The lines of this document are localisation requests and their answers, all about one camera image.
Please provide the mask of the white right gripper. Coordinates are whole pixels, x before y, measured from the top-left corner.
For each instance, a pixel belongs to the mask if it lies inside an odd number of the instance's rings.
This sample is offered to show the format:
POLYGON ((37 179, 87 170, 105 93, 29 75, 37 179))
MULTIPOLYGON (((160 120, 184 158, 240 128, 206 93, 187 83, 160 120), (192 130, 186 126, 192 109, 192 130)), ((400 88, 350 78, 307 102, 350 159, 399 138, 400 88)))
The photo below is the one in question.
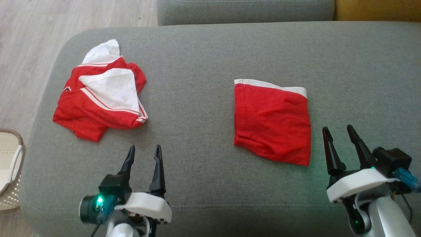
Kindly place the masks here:
MULTIPOLYGON (((350 174, 335 182, 327 189, 330 202, 339 201, 360 192, 370 190, 384 183, 394 182, 397 179, 387 178, 375 169, 376 159, 370 149, 357 134, 352 125, 346 126, 350 141, 354 144, 359 158, 360 169, 354 174, 350 174)), ((328 174, 339 174, 346 170, 346 165, 340 160, 333 144, 333 137, 327 126, 322 128, 322 135, 325 149, 325 159, 328 174)))

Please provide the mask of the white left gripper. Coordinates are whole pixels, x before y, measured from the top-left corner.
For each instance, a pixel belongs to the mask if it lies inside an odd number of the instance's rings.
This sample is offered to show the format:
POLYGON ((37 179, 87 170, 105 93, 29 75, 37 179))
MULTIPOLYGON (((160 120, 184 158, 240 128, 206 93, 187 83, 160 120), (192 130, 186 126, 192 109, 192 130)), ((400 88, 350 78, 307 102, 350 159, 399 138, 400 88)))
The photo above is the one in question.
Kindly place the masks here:
MULTIPOLYGON (((135 159, 136 148, 132 145, 127 153, 122 167, 117 174, 125 174, 130 176, 131 168, 135 159)), ((149 193, 135 192, 131 193, 125 204, 117 205, 116 210, 126 210, 131 213, 143 215, 156 219, 160 222, 172 221, 172 210, 167 201, 156 195, 164 195, 166 193, 166 185, 164 178, 164 166, 162 158, 162 148, 156 146, 154 160, 156 162, 152 182, 149 185, 149 193)))

